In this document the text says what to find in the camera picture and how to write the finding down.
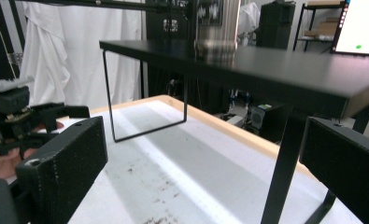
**table leg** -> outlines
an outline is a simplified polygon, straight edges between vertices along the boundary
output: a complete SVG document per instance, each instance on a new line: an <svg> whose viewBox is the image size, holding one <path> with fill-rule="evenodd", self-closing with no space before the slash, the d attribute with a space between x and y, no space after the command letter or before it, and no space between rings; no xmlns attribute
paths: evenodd
<svg viewBox="0 0 369 224"><path fill-rule="evenodd" d="M286 123L277 163L263 210L263 224L278 223L300 155L307 115L295 108Z"/></svg>
<svg viewBox="0 0 369 224"><path fill-rule="evenodd" d="M184 109L183 109L183 120L177 121L177 122L173 122L155 129L151 129L151 130L147 130L141 133L135 133L135 134L131 134L122 138L117 138L115 135L115 129L114 129L114 119L113 119L113 114L112 114L112 105L111 105L111 97L110 97L110 90L109 90L109 84L108 84L108 72L107 72L107 64L106 64L106 51L103 50L103 64L105 67L105 79L106 79L106 91L107 91L107 100L108 100L108 112L109 112L109 116L110 116L110 123L111 123L111 131L112 131L112 138L114 139L115 143L124 141L124 140L128 140L134 137L138 137L140 135L143 134L147 134L147 133L153 133L156 131L159 131L161 129L165 129L165 128L169 128L175 125L178 125L180 123L184 123L185 121L187 121L187 102L188 102L188 79L185 77L184 78Z"/></svg>
<svg viewBox="0 0 369 224"><path fill-rule="evenodd" d="M364 133L368 121L369 121L369 106L367 106L359 114L356 115L356 120L352 129L358 133Z"/></svg>
<svg viewBox="0 0 369 224"><path fill-rule="evenodd" d="M319 205L318 209L312 214L312 216L306 221L305 224L313 224L313 223L320 223L330 209L333 207L335 202L335 195L328 190L326 197L321 205Z"/></svg>

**black metal frame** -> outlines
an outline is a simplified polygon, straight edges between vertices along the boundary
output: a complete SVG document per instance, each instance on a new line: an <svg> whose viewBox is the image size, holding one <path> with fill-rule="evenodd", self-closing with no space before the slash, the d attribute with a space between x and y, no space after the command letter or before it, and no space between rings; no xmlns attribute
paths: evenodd
<svg viewBox="0 0 369 224"><path fill-rule="evenodd" d="M151 129L151 130L147 130L141 133L135 133L135 134L131 134L122 138L117 138L115 135L115 129L114 129L114 119L113 119L113 114L112 114L112 105L111 105L111 97L110 97L110 90L109 90L109 84L108 84L108 71L107 71L107 64L106 64L106 50L103 50L103 64L105 67L105 79L106 79L106 94L107 94L107 100L108 100L108 112L109 112L109 116L110 116L110 123L111 123L111 131L112 131L112 138L114 140L115 143L119 143L121 141L125 141L134 137L138 137L140 135L143 134L147 134L147 133L153 133L153 132L157 132L159 130L165 129L165 128L169 128L175 125L178 125L180 123L184 123L187 121L187 108L188 108L188 78L184 77L184 90L183 90L183 101L184 101L184 109L183 109L183 120L177 121L177 122L173 122L171 124L167 124L155 129ZM141 82L141 90L144 90L144 83Z"/></svg>
<svg viewBox="0 0 369 224"><path fill-rule="evenodd" d="M12 13L15 19L15 8L12 8ZM6 78L17 78L19 77L20 74L20 68L19 66L15 65L15 64L11 64L7 54L8 53L12 53L14 52L14 48L12 46L12 41L9 37L9 31L7 28L7 23L6 20L4 18L4 12L0 3L0 32L1 35L0 39L1 39L1 49L2 51L0 52L4 52L3 54L0 55L0 79L6 79Z"/></svg>
<svg viewBox="0 0 369 224"><path fill-rule="evenodd" d="M294 38L294 45L292 47L292 50L295 51L295 49L297 48L297 42L298 41L305 41L305 46L304 46L304 51L307 50L308 47L308 43L309 42L331 42L333 43L333 41L319 41L319 40L304 40L304 39L300 39L298 38L298 35L300 34L300 29L301 29L301 25L302 25L302 21L303 21L303 16L304 16L304 10L310 10L312 11L312 18L310 19L310 23L308 26L308 30L312 30L313 27L313 22L315 20L315 15L316 15L316 10L317 9L333 9L333 8L344 8L345 2L341 2L340 5L332 5L332 6L306 6L305 3L303 3L302 7L301 7L301 13L300 13L300 20L298 21L298 26L297 26L297 31L295 33L295 38Z"/></svg>
<svg viewBox="0 0 369 224"><path fill-rule="evenodd" d="M24 41L24 33L23 33L22 28L21 28L21 19L19 17L18 9L15 5L14 0L8 0L8 1L9 1L9 5L11 7L13 20L15 22L16 31L18 32L18 37L19 37L19 40L21 42L21 49L24 49L24 42L25 42Z"/></svg>
<svg viewBox="0 0 369 224"><path fill-rule="evenodd" d="M168 10L167 4L162 5L162 4L131 3L116 0L15 0L15 1L37 2L57 6L106 7L106 8L143 10L153 12L166 12ZM175 13L186 12L186 8L171 7L171 11Z"/></svg>

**black equipment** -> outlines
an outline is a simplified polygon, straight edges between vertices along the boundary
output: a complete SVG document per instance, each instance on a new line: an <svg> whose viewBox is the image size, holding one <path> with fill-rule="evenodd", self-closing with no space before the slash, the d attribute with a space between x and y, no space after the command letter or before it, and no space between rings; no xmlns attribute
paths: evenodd
<svg viewBox="0 0 369 224"><path fill-rule="evenodd" d="M0 179L0 223L67 223L106 162L103 118L73 124Z"/></svg>
<svg viewBox="0 0 369 224"><path fill-rule="evenodd" d="M270 100L253 103L246 117L250 123L244 129L271 142L280 142L291 110L291 106Z"/></svg>
<svg viewBox="0 0 369 224"><path fill-rule="evenodd" d="M295 4L275 1L261 7L260 25L254 32L256 46L286 49L289 45Z"/></svg>
<svg viewBox="0 0 369 224"><path fill-rule="evenodd" d="M41 147L57 134L52 131L57 129L58 118L90 116L87 106L46 104L26 107L29 89L26 86L15 88L14 80L0 80L0 90L3 90L0 91L0 156L7 155L15 147L21 149L21 155L29 147ZM45 125L47 133L33 133L39 124Z"/></svg>
<svg viewBox="0 0 369 224"><path fill-rule="evenodd" d="M85 119L62 133L56 119L88 118L87 106L26 107L29 79L0 80L0 156L39 148L16 166L17 180L0 179L0 223L66 223L107 162L103 118ZM46 133L33 133L44 124Z"/></svg>

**black table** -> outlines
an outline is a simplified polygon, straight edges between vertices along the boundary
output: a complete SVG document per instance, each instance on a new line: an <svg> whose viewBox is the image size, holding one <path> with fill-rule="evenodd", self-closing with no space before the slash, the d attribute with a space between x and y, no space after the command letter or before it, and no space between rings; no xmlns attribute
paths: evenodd
<svg viewBox="0 0 369 224"><path fill-rule="evenodd" d="M186 40L100 41L100 48L104 51L105 69L106 51L111 51L179 72L184 77L217 82L293 106L263 223L279 221L308 116L344 119L356 115L353 129L360 133L369 120L369 60L363 58L238 47L231 62L204 62L196 58L193 43ZM334 202L332 197L327 194L327 206Z"/></svg>

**floor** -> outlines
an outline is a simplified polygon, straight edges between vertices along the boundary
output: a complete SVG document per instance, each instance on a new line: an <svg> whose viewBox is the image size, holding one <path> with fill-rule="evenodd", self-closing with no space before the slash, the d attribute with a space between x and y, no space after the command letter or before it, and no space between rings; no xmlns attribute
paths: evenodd
<svg viewBox="0 0 369 224"><path fill-rule="evenodd" d="M234 103L234 105L231 106L231 110L227 114L231 115L229 117L232 117L233 115L237 115L241 118L244 118L246 116L247 112L248 111L245 107L244 102L239 99L238 101L236 101ZM221 116L224 116L224 115L223 114L216 114L215 116L221 118ZM237 118L235 118L233 120L228 120L228 121L231 121L233 124L237 124L236 126L240 126L243 123L242 120L240 122L237 122ZM355 121L354 119L344 119L344 120L340 121L340 124L344 125L345 127L352 128L353 124L354 124L354 121ZM369 137L369 122L368 122L368 125L367 125L366 129L365 129L364 135Z"/></svg>

